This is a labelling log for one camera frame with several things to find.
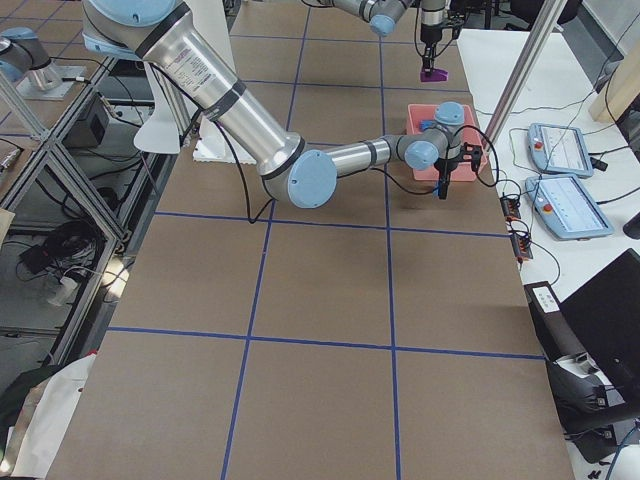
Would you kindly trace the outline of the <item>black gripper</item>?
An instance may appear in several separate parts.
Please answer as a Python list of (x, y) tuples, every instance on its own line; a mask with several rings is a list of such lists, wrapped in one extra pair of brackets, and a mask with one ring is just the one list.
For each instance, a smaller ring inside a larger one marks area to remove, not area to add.
[(440, 200), (446, 200), (448, 196), (448, 188), (451, 179), (451, 174), (458, 167), (458, 160), (456, 158), (439, 158), (434, 168), (438, 172), (438, 198)]
[(438, 44), (443, 38), (443, 23), (420, 25), (420, 41), (422, 46), (418, 53), (422, 56), (422, 72), (431, 73), (434, 69)]

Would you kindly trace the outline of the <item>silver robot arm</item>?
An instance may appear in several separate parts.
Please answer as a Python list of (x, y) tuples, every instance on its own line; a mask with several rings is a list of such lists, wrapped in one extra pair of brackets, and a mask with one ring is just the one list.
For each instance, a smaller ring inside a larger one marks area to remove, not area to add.
[(443, 31), (451, 28), (447, 17), (446, 1), (303, 1), (311, 8), (337, 8), (366, 22), (378, 37), (387, 37), (393, 33), (404, 14), (416, 6), (417, 20), (420, 23), (420, 40), (424, 48), (415, 45), (421, 59), (420, 80), (422, 82), (440, 82), (448, 79), (445, 70), (435, 67), (437, 45), (442, 40)]
[(436, 168), (438, 195), (470, 146), (456, 102), (441, 104), (418, 134), (386, 135), (328, 151), (309, 149), (285, 130), (196, 29), (183, 1), (85, 1), (85, 45), (115, 57), (132, 56), (157, 68), (218, 123), (255, 160), (267, 193), (299, 208), (324, 205), (344, 176), (402, 161), (415, 170)]

